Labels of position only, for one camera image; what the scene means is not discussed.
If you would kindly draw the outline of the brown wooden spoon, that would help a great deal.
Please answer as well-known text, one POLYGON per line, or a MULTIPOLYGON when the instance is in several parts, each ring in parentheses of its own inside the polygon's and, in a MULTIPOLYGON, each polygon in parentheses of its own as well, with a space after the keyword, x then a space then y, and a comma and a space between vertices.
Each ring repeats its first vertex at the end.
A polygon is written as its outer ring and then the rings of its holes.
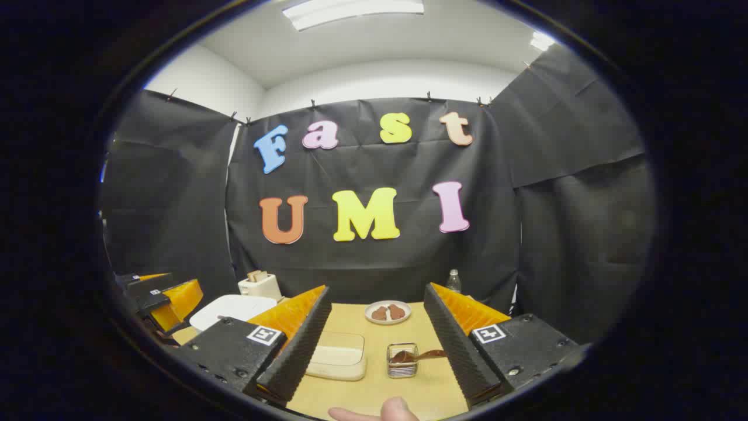
POLYGON ((433 351, 427 351, 421 354, 416 354, 414 352, 410 351, 398 351, 390 357, 388 360, 388 363, 394 364, 394 365, 403 365, 403 364, 414 364, 419 362, 420 360, 427 360, 427 359, 435 359, 435 358, 444 358, 446 357, 446 352, 443 350, 433 350, 433 351))

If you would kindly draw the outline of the white round plate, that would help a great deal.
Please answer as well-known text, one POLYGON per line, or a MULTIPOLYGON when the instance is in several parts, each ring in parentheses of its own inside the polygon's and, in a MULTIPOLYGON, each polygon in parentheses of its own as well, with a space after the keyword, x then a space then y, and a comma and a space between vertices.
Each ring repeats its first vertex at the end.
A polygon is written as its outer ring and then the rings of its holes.
POLYGON ((377 325, 396 325, 396 323, 403 323, 409 319, 411 314, 412 314, 412 309, 409 306, 409 304, 404 303, 403 301, 396 301, 395 299, 385 299, 384 301, 377 301, 375 303, 369 304, 369 306, 367 306, 364 309, 364 316, 366 317, 366 319, 371 323, 377 323, 377 325), (376 310, 380 306, 388 307, 390 304, 395 304, 403 308, 404 311, 406 312, 406 316, 404 318, 401 318, 400 320, 391 320, 390 315, 389 315, 389 309, 388 309, 387 310, 388 320, 386 320, 385 322, 381 322, 381 320, 374 320, 371 318, 372 311, 376 310))

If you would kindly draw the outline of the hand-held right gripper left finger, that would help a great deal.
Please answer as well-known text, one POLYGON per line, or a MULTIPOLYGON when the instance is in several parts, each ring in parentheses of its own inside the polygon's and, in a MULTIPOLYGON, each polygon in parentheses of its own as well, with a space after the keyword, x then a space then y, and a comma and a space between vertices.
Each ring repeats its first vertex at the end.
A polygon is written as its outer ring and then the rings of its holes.
POLYGON ((224 315, 175 354, 219 385, 285 406, 330 313, 330 289, 320 285, 248 320, 224 315))

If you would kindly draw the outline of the metal wire chopstick holder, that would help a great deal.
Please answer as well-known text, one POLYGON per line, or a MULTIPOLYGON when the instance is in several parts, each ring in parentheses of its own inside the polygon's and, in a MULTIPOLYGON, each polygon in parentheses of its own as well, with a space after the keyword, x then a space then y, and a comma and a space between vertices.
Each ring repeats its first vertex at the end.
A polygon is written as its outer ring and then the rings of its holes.
POLYGON ((390 378, 409 378, 416 375, 418 362, 414 357, 404 357, 396 359, 400 353, 418 354, 418 346, 414 342, 398 342, 387 346, 386 349, 386 366, 387 375, 390 378))

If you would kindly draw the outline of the black backdrop cloth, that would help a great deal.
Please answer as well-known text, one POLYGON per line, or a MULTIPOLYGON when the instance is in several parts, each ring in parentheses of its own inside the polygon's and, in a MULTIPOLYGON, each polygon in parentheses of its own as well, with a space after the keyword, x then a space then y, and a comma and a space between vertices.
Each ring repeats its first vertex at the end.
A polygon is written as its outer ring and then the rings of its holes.
POLYGON ((580 343, 624 312, 655 225, 638 126, 561 46, 484 107, 356 99, 245 127, 142 91, 102 207, 114 272, 198 279, 208 301, 256 269, 286 296, 421 301, 456 269, 464 294, 580 343))

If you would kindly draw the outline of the clear plastic rice container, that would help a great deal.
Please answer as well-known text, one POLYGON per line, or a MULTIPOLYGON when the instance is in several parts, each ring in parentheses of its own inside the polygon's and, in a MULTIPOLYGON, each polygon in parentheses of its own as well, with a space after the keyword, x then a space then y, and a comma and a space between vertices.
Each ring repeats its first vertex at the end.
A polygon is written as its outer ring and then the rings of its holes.
POLYGON ((360 334, 323 331, 305 375, 334 381, 360 381, 366 375, 365 339, 360 334))

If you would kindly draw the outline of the white toaster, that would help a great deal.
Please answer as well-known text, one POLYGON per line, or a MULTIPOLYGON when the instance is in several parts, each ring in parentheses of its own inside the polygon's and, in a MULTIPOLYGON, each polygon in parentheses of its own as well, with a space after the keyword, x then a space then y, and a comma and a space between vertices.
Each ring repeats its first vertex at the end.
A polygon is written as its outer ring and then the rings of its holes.
POLYGON ((244 296, 259 296, 260 298, 271 298, 275 301, 283 299, 278 280, 275 274, 269 276, 261 282, 248 282, 247 278, 237 283, 240 294, 244 296))

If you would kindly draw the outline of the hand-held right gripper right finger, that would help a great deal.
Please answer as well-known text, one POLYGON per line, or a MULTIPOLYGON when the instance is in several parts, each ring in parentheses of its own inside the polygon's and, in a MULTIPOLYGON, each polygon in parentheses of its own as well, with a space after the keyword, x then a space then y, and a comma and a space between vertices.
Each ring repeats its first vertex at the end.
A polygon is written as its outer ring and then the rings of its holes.
POLYGON ((469 408, 539 383, 585 349, 534 314, 511 318, 435 283, 423 306, 469 408))

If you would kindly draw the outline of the white rice cooker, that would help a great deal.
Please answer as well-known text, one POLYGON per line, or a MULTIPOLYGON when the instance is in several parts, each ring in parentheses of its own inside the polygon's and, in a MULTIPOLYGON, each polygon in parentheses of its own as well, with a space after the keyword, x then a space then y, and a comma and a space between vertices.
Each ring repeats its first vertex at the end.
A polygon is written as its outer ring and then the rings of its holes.
POLYGON ((278 301, 263 296, 226 294, 214 299, 189 318, 189 323, 198 332, 210 328, 223 317, 247 322, 251 318, 277 306, 278 301))

